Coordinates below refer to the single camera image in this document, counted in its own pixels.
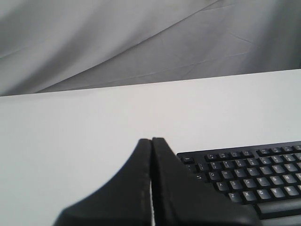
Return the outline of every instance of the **black keyboard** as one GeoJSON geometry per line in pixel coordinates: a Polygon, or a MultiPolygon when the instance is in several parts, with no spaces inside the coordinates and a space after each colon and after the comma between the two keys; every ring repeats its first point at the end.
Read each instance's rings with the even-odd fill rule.
{"type": "Polygon", "coordinates": [[[301,225],[301,141],[179,153],[191,173],[264,225],[301,225]]]}

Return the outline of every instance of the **gray cloth backdrop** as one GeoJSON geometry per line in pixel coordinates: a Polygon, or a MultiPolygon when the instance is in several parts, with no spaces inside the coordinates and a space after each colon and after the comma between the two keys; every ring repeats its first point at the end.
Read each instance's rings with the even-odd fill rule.
{"type": "Polygon", "coordinates": [[[2,0],[0,95],[296,69],[301,0],[2,0]]]}

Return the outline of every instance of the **black plastic object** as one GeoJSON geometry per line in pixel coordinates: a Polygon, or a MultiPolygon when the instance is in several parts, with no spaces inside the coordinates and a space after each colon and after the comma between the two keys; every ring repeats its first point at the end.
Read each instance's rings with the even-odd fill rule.
{"type": "Polygon", "coordinates": [[[151,226],[150,160],[151,141],[141,139],[107,184],[64,209],[54,225],[151,226]]]}
{"type": "Polygon", "coordinates": [[[253,209],[231,202],[189,173],[163,138],[152,141],[150,173],[156,225],[261,225],[253,209]]]}

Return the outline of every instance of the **white desk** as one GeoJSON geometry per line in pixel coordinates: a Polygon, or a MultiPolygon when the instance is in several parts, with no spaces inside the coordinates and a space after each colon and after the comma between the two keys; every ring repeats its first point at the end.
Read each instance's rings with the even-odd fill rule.
{"type": "Polygon", "coordinates": [[[141,137],[177,152],[301,140],[301,70],[0,98],[0,225],[49,226],[141,137]]]}

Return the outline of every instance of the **keyboard key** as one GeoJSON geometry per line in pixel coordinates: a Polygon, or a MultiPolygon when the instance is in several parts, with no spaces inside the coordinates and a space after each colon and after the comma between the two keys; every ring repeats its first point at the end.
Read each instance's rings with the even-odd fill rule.
{"type": "Polygon", "coordinates": [[[298,160],[301,161],[301,153],[296,153],[296,154],[295,154],[295,157],[296,157],[298,160]]]}
{"type": "Polygon", "coordinates": [[[272,177],[270,177],[270,179],[274,185],[283,185],[284,184],[282,179],[279,176],[272,176],[272,177]]]}
{"type": "Polygon", "coordinates": [[[244,179],[244,184],[247,188],[255,188],[257,187],[255,181],[253,179],[244,179]]]}
{"type": "Polygon", "coordinates": [[[224,181],[217,182],[216,186],[217,186],[218,191],[220,191],[220,192],[229,192],[229,187],[228,187],[227,183],[224,181]]]}
{"type": "Polygon", "coordinates": [[[248,159],[248,162],[251,167],[259,165],[258,161],[255,158],[248,159]]]}
{"type": "Polygon", "coordinates": [[[285,152],[292,152],[292,151],[293,151],[292,147],[283,147],[282,149],[283,149],[285,152]]]}
{"type": "Polygon", "coordinates": [[[279,187],[271,188],[271,192],[274,195],[274,197],[277,198],[277,199],[281,199],[281,198],[285,197],[285,194],[283,193],[283,191],[279,187]]]}
{"type": "Polygon", "coordinates": [[[256,196],[251,191],[243,192],[243,196],[244,196],[247,203],[253,203],[253,202],[257,201],[256,196]]]}
{"type": "Polygon", "coordinates": [[[238,193],[229,193],[228,195],[232,202],[241,203],[243,201],[238,193]]]}
{"type": "Polygon", "coordinates": [[[289,196],[297,196],[297,195],[299,195],[299,192],[293,186],[284,187],[284,190],[287,192],[287,194],[289,196]]]}
{"type": "Polygon", "coordinates": [[[213,170],[221,170],[222,169],[222,166],[219,162],[212,162],[212,163],[210,163],[210,165],[213,170]]]}
{"type": "Polygon", "coordinates": [[[282,166],[276,165],[276,166],[272,166],[272,168],[277,174],[285,173],[285,170],[282,168],[282,166]]]}
{"type": "Polygon", "coordinates": [[[246,172],[243,169],[235,169],[234,174],[236,175],[237,178],[246,178],[246,172]]]}
{"type": "Polygon", "coordinates": [[[242,154],[244,157],[247,157],[247,158],[253,157],[253,154],[251,151],[243,151],[242,154]]]}
{"type": "Polygon", "coordinates": [[[278,147],[271,148],[271,150],[272,150],[272,153],[274,153],[274,154],[280,154],[282,152],[281,149],[278,147]]]}
{"type": "Polygon", "coordinates": [[[256,168],[247,168],[246,169],[251,177],[259,176],[259,172],[256,168]]]}
{"type": "Polygon", "coordinates": [[[298,171],[297,168],[292,163],[285,164],[284,166],[287,169],[287,171],[289,171],[289,172],[296,172],[296,171],[298,171]]]}
{"type": "Polygon", "coordinates": [[[271,160],[268,157],[259,158],[262,165],[270,165],[272,164],[271,160]]]}
{"type": "Polygon", "coordinates": [[[295,149],[296,151],[301,151],[301,145],[294,146],[294,149],[295,149]]]}
{"type": "Polygon", "coordinates": [[[270,196],[269,192],[265,189],[263,190],[257,190],[257,194],[259,195],[260,199],[262,201],[266,201],[271,199],[272,197],[270,196]]]}
{"type": "Polygon", "coordinates": [[[228,153],[219,153],[218,156],[219,156],[220,159],[222,159],[222,160],[229,159],[229,154],[228,154],[228,153]]]}
{"type": "Polygon", "coordinates": [[[222,161],[223,165],[224,165],[224,168],[226,170],[228,169],[234,169],[234,164],[232,161],[222,161]]]}
{"type": "Polygon", "coordinates": [[[279,218],[301,214],[301,199],[259,203],[260,218],[279,218]]]}
{"type": "Polygon", "coordinates": [[[207,163],[199,163],[198,167],[199,167],[199,170],[201,172],[207,172],[207,171],[209,171],[209,167],[208,167],[207,163]]]}
{"type": "Polygon", "coordinates": [[[243,186],[241,185],[239,180],[231,180],[230,185],[233,190],[241,190],[243,189],[243,186]]]}
{"type": "Polygon", "coordinates": [[[295,175],[301,181],[301,173],[296,173],[295,175]]]}
{"type": "Polygon", "coordinates": [[[207,179],[205,173],[199,173],[199,174],[197,174],[197,179],[203,181],[204,183],[208,183],[208,179],[207,179]]]}
{"type": "Polygon", "coordinates": [[[273,174],[273,172],[271,171],[271,169],[268,166],[262,166],[262,167],[259,167],[259,169],[261,170],[263,175],[273,174]]]}
{"type": "Polygon", "coordinates": [[[266,156],[266,155],[270,155],[270,151],[269,149],[261,149],[259,151],[257,151],[259,156],[266,156]]]}
{"type": "Polygon", "coordinates": [[[212,182],[220,181],[221,177],[218,172],[209,172],[209,178],[212,182]]]}
{"type": "Polygon", "coordinates": [[[241,152],[230,152],[230,155],[232,158],[240,158],[241,157],[241,152]]]}
{"type": "Polygon", "coordinates": [[[236,163],[237,167],[246,167],[246,162],[245,162],[245,160],[242,160],[242,159],[236,159],[236,160],[235,160],[235,163],[236,163]]]}
{"type": "Polygon", "coordinates": [[[187,169],[192,173],[197,173],[197,168],[195,165],[186,165],[187,169]]]}
{"type": "Polygon", "coordinates": [[[274,163],[283,163],[281,156],[272,156],[271,159],[274,163]]]}
{"type": "Polygon", "coordinates": [[[190,157],[183,157],[182,161],[184,162],[184,164],[192,164],[192,163],[194,163],[194,159],[190,158],[190,157]]]}
{"type": "Polygon", "coordinates": [[[287,162],[296,161],[296,159],[291,154],[284,154],[283,157],[287,162]]]}
{"type": "Polygon", "coordinates": [[[205,156],[205,159],[206,159],[207,161],[215,161],[215,160],[217,160],[217,156],[216,156],[216,154],[207,154],[207,155],[205,156]]]}
{"type": "Polygon", "coordinates": [[[230,170],[224,170],[222,171],[222,177],[223,179],[233,179],[233,174],[231,173],[230,170]]]}
{"type": "Polygon", "coordinates": [[[284,178],[284,180],[286,181],[287,184],[295,184],[295,183],[297,183],[296,179],[292,175],[290,175],[290,174],[283,175],[283,178],[284,178]]]}
{"type": "Polygon", "coordinates": [[[266,178],[257,178],[257,181],[262,187],[268,187],[271,185],[266,178]]]}

